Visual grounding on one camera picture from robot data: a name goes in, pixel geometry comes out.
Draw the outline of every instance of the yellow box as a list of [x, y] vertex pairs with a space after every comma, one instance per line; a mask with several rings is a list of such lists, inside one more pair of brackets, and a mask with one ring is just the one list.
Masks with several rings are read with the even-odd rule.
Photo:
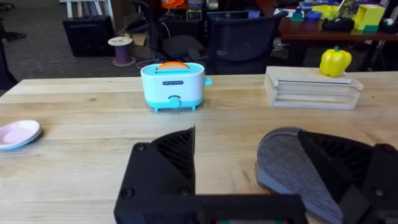
[[329, 5], [321, 5], [321, 6], [313, 6], [313, 11], [322, 12], [321, 19], [334, 19], [338, 6], [329, 6]]
[[355, 15], [355, 29], [363, 30], [365, 26], [378, 26], [381, 17], [384, 14], [384, 8], [379, 5], [359, 5], [358, 12]]

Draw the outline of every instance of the red desk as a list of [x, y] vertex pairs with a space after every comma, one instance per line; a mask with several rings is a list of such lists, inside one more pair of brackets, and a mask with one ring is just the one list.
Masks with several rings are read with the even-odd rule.
[[[265, 16], [274, 14], [275, 0], [256, 0], [256, 3]], [[371, 50], [369, 51], [367, 61], [374, 53], [377, 42], [379, 40], [398, 40], [398, 35], [387, 34], [384, 32], [363, 33], [358, 30], [351, 32], [332, 32], [322, 30], [322, 21], [302, 21], [294, 22], [290, 18], [283, 18], [279, 24], [279, 37], [283, 42], [290, 43], [290, 51], [288, 56], [288, 64], [291, 66], [300, 66], [304, 60], [304, 55], [307, 50], [307, 45], [315, 44], [316, 42], [331, 42], [331, 41], [373, 41]]]

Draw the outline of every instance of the chair backrest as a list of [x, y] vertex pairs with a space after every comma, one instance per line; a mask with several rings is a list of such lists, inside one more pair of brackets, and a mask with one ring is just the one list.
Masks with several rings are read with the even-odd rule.
[[159, 22], [159, 18], [155, 15], [155, 12], [152, 8], [144, 1], [131, 0], [131, 2], [139, 6], [145, 15], [145, 20], [149, 24], [148, 27], [148, 44], [149, 47], [160, 54], [163, 54], [164, 57], [168, 58], [169, 56], [163, 52], [162, 44], [163, 40], [168, 38], [167, 33], [162, 29], [162, 24]]
[[280, 20], [287, 14], [282, 11], [270, 17], [217, 19], [211, 30], [206, 67], [250, 63], [257, 59], [266, 64]]
[[12, 76], [8, 70], [6, 54], [4, 53], [4, 46], [0, 40], [0, 90], [10, 90], [18, 81]]

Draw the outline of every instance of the screw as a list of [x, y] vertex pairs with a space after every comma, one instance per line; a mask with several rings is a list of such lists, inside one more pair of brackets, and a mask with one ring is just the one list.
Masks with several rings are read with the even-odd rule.
[[379, 196], [379, 197], [383, 197], [384, 196], [384, 192], [381, 189], [376, 189], [374, 191], [374, 193]]
[[144, 145], [139, 145], [136, 147], [137, 151], [144, 151], [145, 150], [145, 146]]
[[122, 198], [131, 198], [135, 193], [134, 189], [125, 189], [122, 191]]
[[187, 195], [190, 194], [190, 192], [189, 192], [188, 189], [181, 189], [181, 190], [178, 191], [178, 193], [179, 193], [180, 195], [183, 195], [183, 196], [187, 196]]

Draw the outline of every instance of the orange object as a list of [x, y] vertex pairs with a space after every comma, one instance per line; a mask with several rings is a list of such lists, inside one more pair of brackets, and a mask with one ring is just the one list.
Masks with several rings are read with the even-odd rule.
[[186, 0], [162, 0], [162, 8], [164, 9], [186, 9], [187, 7]]
[[158, 70], [167, 70], [167, 69], [187, 69], [188, 66], [182, 62], [166, 62], [157, 67]]

